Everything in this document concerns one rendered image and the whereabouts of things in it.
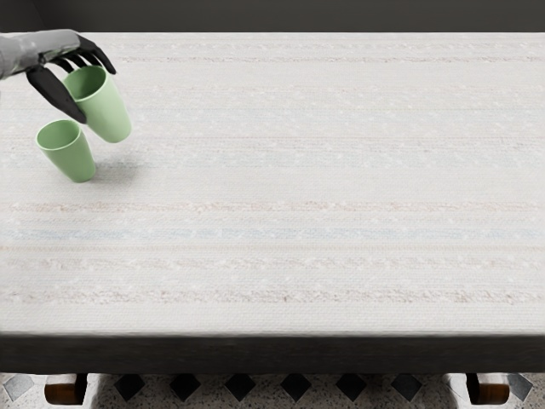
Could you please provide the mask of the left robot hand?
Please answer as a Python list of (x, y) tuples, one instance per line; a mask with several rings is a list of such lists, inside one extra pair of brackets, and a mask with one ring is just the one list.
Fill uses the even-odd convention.
[(0, 33), (0, 81), (24, 74), (29, 84), (53, 107), (76, 120), (87, 122), (66, 86), (46, 67), (55, 64), (70, 73), (77, 67), (116, 69), (104, 51), (81, 33), (55, 29), (20, 34)]

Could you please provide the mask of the light green plastic cup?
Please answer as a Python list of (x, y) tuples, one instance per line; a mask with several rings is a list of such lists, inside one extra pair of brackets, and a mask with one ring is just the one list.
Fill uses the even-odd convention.
[(95, 161), (79, 124), (70, 119), (44, 125), (36, 135), (41, 152), (66, 177), (86, 182), (95, 175)]
[(105, 68), (78, 68), (65, 77), (63, 84), (86, 115), (87, 125), (102, 140), (119, 143), (129, 136), (132, 126), (126, 106)]

